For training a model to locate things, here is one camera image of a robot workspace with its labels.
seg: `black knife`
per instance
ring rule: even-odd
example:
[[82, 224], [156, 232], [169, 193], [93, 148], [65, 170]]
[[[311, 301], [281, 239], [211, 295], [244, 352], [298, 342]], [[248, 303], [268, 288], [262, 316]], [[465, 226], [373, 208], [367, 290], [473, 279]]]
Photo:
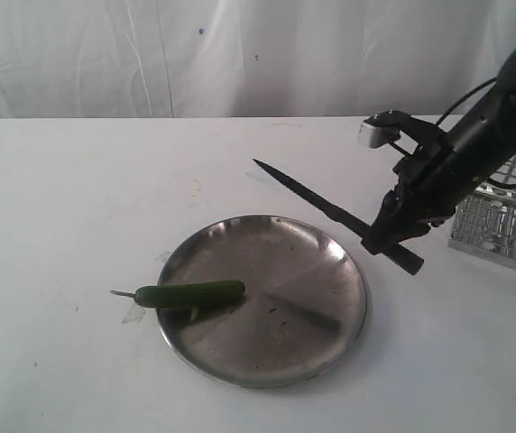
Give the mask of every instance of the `black knife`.
[[[351, 231], [360, 237], [364, 237], [368, 233], [370, 226], [367, 225], [362, 219], [352, 215], [350, 212], [345, 211], [341, 207], [330, 203], [325, 198], [319, 196], [316, 192], [308, 189], [290, 176], [282, 173], [280, 170], [273, 168], [271, 165], [268, 165], [266, 162], [258, 160], [253, 161], [258, 164], [262, 170], [266, 171], [294, 194], [305, 199], [309, 204], [324, 212], [325, 215], [331, 220], [348, 227]], [[415, 275], [424, 263], [424, 259], [420, 258], [411, 250], [406, 249], [400, 244], [389, 246], [382, 253], [393, 262], [398, 264], [410, 275]]]

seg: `white backdrop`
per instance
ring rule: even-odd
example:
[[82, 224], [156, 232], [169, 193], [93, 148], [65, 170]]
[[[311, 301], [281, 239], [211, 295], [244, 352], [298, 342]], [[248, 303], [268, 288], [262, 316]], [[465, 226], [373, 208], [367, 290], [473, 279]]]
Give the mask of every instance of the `white backdrop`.
[[516, 0], [0, 0], [0, 117], [442, 112]]

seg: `wire cage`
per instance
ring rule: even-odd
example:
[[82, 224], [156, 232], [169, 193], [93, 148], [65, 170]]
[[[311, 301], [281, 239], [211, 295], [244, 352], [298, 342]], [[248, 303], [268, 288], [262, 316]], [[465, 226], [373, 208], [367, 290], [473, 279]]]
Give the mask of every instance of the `wire cage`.
[[[516, 182], [516, 156], [493, 179]], [[481, 184], [456, 208], [448, 246], [516, 269], [516, 189]]]

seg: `metal plate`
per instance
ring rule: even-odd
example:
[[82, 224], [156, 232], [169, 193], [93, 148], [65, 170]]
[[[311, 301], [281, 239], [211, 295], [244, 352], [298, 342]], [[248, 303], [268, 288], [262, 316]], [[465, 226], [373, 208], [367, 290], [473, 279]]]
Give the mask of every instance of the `metal plate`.
[[316, 376], [358, 335], [365, 283], [355, 262], [315, 227], [278, 216], [208, 226], [166, 262], [159, 285], [238, 279], [245, 299], [219, 311], [158, 309], [176, 353], [220, 381], [268, 388]]

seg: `cucumber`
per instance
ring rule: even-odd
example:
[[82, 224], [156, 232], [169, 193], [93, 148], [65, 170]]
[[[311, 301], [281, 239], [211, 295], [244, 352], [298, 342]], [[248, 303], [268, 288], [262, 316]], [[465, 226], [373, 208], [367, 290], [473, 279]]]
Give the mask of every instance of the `cucumber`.
[[145, 286], [135, 294], [111, 290], [118, 296], [150, 309], [177, 309], [232, 304], [244, 296], [244, 283], [238, 280], [202, 282], [180, 286]]

